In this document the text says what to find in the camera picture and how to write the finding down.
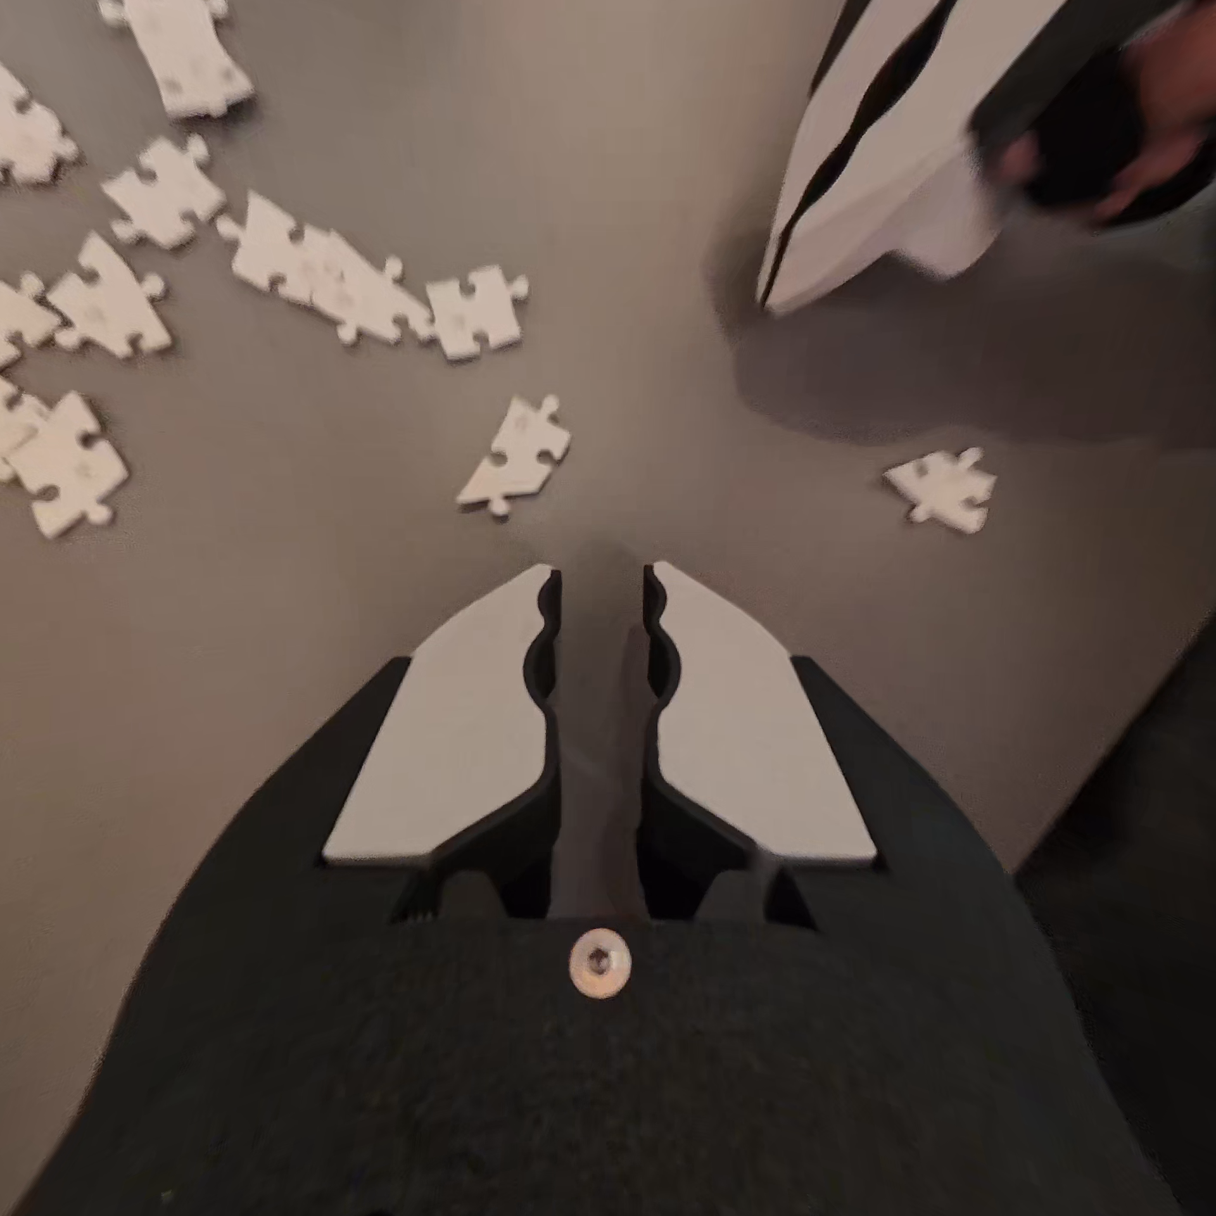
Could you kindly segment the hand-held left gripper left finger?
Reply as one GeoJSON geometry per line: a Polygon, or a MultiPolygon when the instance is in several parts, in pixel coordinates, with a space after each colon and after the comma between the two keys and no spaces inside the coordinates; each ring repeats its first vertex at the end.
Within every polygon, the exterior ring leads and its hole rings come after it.
{"type": "Polygon", "coordinates": [[[524,668],[553,575],[525,569],[418,647],[324,844],[327,864],[431,861],[540,780],[545,724],[524,668]]]}

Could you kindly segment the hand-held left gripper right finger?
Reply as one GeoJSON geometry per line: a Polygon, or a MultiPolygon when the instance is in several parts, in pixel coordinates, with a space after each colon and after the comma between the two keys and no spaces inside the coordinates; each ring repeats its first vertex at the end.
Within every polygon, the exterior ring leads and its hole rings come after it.
{"type": "Polygon", "coordinates": [[[877,846],[797,678],[793,654],[734,602],[658,560],[644,571],[650,789],[673,827],[721,848],[711,869],[757,854],[870,867],[877,846]]]}

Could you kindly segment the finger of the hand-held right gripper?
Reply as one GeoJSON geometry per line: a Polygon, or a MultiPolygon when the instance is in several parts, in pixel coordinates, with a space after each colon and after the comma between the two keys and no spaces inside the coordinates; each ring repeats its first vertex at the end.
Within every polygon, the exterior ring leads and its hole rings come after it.
{"type": "Polygon", "coordinates": [[[770,223],[755,301],[790,293],[797,223],[839,180],[861,138],[905,97],[935,51],[949,2],[848,2],[815,68],[770,223]]]}
{"type": "Polygon", "coordinates": [[[905,97],[865,132],[839,180],[802,217],[786,314],[893,255],[935,280],[973,265],[1000,230],[971,119],[1062,3],[960,2],[905,97]]]}

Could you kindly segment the white puzzle piece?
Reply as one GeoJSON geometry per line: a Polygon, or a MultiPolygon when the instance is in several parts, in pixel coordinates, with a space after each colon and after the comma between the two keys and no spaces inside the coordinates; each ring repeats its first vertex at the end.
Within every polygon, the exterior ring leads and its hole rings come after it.
{"type": "Polygon", "coordinates": [[[547,394],[538,405],[512,398],[489,453],[454,504],[462,510],[485,507],[490,517],[504,521],[515,498],[540,494],[572,443],[570,432],[557,419],[559,408],[556,394],[547,394]]]}
{"type": "Polygon", "coordinates": [[[884,471],[883,484],[906,502],[907,523],[936,523],[973,537],[986,524],[996,485],[981,462],[981,447],[932,450],[884,471]]]}

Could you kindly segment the pile of loose puzzle pieces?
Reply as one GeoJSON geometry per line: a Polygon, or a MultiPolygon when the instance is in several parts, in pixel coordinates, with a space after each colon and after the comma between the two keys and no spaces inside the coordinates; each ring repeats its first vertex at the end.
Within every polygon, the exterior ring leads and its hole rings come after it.
{"type": "MultiPolygon", "coordinates": [[[[217,32],[227,3],[95,6],[107,26],[126,29],[137,44],[171,122],[221,119],[253,99],[252,80],[217,32]]],[[[3,65],[3,184],[49,185],[79,159],[59,116],[3,65]]],[[[108,526],[111,495],[129,469],[82,395],[45,405],[4,372],[48,343],[66,352],[89,345],[117,361],[172,346],[158,311],[168,284],[137,275],[117,243],[173,252],[213,225],[233,246],[237,281],[321,316],[344,346],[360,339],[396,345],[409,332],[420,343],[437,343],[449,362],[464,362],[522,342],[517,309],[530,297],[525,275],[475,268],[427,284],[425,298],[417,298],[404,285],[399,259],[375,265],[338,232],[299,223],[257,191],[247,193],[246,214],[236,219],[208,175],[210,161],[198,132],[152,141],[134,165],[101,183],[120,212],[111,238],[88,233],[76,268],[50,288],[33,274],[16,284],[3,280],[3,484],[16,482],[29,495],[45,539],[79,524],[108,526]]]]}

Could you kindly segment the person's right hand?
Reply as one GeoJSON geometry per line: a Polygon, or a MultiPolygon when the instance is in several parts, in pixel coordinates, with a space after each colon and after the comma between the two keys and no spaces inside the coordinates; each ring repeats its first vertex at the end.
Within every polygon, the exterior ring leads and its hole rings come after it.
{"type": "Polygon", "coordinates": [[[1214,117],[1214,5],[1177,9],[1127,42],[1122,64],[1135,88],[1145,138],[1093,209],[1098,226],[1181,174],[1206,142],[1214,117]]]}

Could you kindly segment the person's dark clothing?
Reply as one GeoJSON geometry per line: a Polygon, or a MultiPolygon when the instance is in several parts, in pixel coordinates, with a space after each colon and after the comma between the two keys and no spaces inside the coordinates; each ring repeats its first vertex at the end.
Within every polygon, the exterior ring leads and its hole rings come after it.
{"type": "Polygon", "coordinates": [[[1184,1213],[1214,1213],[1214,624],[1016,875],[1184,1213]]]}

